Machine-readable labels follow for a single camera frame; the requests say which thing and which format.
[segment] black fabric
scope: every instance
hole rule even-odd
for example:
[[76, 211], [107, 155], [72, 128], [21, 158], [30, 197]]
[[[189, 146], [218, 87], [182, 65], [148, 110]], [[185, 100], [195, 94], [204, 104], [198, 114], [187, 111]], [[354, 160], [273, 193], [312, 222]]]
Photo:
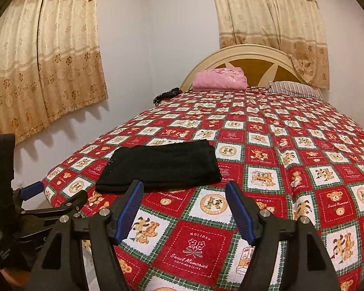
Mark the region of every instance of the black fabric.
[[214, 147], [207, 140], [117, 149], [96, 183], [98, 192], [125, 192], [133, 180], [145, 191], [219, 183]]
[[165, 93], [160, 94], [157, 97], [155, 97], [154, 98], [154, 105], [158, 106], [161, 101], [170, 100], [170, 99], [178, 96], [179, 94], [182, 94], [182, 91], [179, 88], [173, 88], [171, 91], [165, 92]]

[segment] wooden headboard panel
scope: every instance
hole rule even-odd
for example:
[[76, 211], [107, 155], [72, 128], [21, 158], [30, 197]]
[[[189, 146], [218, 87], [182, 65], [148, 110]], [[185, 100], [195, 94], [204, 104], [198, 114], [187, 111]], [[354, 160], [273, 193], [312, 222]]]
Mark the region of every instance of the wooden headboard panel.
[[186, 92], [192, 87], [194, 76], [198, 72], [231, 66], [243, 69], [249, 86], [268, 88], [270, 82], [276, 81], [305, 84], [284, 52], [263, 45], [242, 44], [223, 48], [199, 63], [183, 81], [181, 90]]

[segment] wall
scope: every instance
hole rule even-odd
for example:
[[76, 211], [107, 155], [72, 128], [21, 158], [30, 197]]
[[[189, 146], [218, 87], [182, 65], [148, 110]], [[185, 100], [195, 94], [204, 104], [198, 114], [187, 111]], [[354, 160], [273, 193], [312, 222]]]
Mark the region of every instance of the wall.
[[[179, 86], [219, 49], [213, 0], [146, 0], [154, 89]], [[330, 62], [328, 101], [364, 127], [364, 11], [356, 0], [319, 0]]]
[[179, 87], [220, 49], [214, 0], [146, 0], [155, 94]]
[[[53, 123], [15, 149], [13, 188], [47, 172], [99, 135], [152, 106], [144, 0], [98, 0], [98, 32], [109, 99]], [[31, 209], [44, 194], [25, 202]]]

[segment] beige curtain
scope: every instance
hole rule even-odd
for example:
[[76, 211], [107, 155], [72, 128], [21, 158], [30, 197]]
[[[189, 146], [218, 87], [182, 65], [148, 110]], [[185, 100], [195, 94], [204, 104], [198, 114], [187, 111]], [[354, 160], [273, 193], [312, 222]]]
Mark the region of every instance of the beige curtain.
[[215, 0], [221, 48], [262, 44], [286, 52], [310, 85], [329, 88], [328, 49], [315, 0]]
[[0, 18], [0, 134], [19, 143], [49, 121], [37, 66], [36, 37], [42, 0], [13, 0]]
[[48, 119], [108, 98], [97, 39], [97, 0], [43, 0], [40, 84]]

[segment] bedspread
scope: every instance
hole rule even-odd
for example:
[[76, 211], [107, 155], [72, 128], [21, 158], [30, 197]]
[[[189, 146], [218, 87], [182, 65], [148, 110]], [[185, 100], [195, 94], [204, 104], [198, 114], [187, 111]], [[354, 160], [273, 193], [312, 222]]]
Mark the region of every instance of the bedspread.
[[[137, 290], [236, 290], [253, 248], [241, 239], [225, 199], [235, 180], [261, 209], [311, 219], [340, 283], [354, 290], [364, 277], [364, 130], [330, 104], [266, 89], [187, 92], [113, 129], [52, 169], [45, 195], [59, 206], [81, 189], [81, 213], [111, 205], [95, 181], [120, 146], [158, 146], [207, 139], [222, 182], [144, 195], [126, 240], [116, 247]], [[277, 290], [286, 244], [271, 281]]]

